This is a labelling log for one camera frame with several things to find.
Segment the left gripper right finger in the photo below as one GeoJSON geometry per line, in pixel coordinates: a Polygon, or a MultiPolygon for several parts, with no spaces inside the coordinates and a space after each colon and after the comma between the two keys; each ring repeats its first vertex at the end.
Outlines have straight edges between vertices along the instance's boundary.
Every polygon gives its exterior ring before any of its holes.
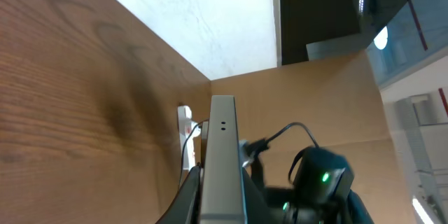
{"type": "Polygon", "coordinates": [[[263,195],[252,182],[245,169],[242,170],[244,183],[245,205],[248,224],[274,224],[276,223],[272,212],[267,206],[263,195]]]}

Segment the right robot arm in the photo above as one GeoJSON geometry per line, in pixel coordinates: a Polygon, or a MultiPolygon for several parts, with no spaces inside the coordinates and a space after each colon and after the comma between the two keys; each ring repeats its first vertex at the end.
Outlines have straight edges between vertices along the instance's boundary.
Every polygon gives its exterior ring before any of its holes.
{"type": "Polygon", "coordinates": [[[354,172],[344,156],[309,146],[295,156],[288,180],[293,189],[283,207],[284,223],[374,223],[351,189],[354,172]]]}

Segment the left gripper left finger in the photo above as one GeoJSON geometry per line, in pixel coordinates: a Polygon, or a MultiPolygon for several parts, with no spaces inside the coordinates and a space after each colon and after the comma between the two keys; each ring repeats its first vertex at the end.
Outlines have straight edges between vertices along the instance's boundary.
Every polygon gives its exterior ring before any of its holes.
{"type": "Polygon", "coordinates": [[[196,224],[199,219],[201,199],[200,165],[194,166],[188,173],[169,208],[156,224],[196,224]]]}

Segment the bronze Galaxy smartphone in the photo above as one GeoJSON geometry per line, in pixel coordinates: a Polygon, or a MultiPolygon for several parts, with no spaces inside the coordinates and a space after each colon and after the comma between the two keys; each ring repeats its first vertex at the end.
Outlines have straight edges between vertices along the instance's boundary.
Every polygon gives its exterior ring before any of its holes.
{"type": "Polygon", "coordinates": [[[211,98],[200,223],[247,222],[235,98],[211,98]]]}

